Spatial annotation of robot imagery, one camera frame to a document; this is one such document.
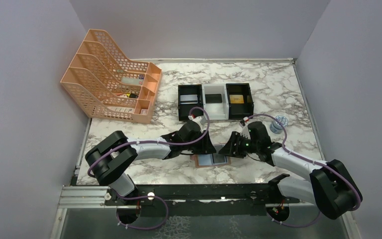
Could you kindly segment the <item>tan leather card holder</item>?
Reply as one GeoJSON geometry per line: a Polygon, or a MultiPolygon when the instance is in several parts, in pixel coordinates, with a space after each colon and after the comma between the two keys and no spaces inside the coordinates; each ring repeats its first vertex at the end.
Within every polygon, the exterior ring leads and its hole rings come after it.
{"type": "Polygon", "coordinates": [[[231,159],[228,156],[218,154],[219,150],[224,146],[224,144],[216,144],[214,148],[216,153],[214,154],[200,154],[190,156],[190,160],[195,162],[196,168],[204,167],[219,167],[231,164],[231,159]]]}

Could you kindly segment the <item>black card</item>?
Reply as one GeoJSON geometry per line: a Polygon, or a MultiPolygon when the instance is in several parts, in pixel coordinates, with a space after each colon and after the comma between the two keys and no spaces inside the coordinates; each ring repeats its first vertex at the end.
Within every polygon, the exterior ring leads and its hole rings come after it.
{"type": "Polygon", "coordinates": [[[204,97],[207,104],[223,103],[222,94],[206,94],[204,97]]]}

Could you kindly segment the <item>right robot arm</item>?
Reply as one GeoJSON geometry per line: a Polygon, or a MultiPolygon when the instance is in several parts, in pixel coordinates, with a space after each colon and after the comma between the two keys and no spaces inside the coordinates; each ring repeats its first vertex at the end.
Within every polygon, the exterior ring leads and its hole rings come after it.
{"type": "Polygon", "coordinates": [[[235,158],[255,154],[261,162],[298,175],[299,179],[281,176],[270,181],[272,186],[267,189],[267,196],[275,203],[285,197],[297,198],[316,205],[326,217],[337,219],[347,211],[356,210],[363,200],[341,161],[314,160],[291,152],[283,144],[272,142],[260,121],[244,125],[241,132],[232,132],[219,154],[235,158]]]}

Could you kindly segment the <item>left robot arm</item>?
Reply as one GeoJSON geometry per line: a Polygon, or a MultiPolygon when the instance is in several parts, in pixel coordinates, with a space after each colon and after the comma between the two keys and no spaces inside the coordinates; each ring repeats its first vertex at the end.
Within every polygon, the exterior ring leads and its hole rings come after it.
{"type": "Polygon", "coordinates": [[[156,139],[139,140],[127,137],[120,130],[115,131],[89,150],[85,160],[89,165],[88,175],[99,185],[116,191],[118,199],[128,205],[136,200],[137,193],[134,182],[125,172],[132,162],[172,159],[184,151],[192,155],[216,153],[208,130],[189,120],[179,130],[156,139]]]}

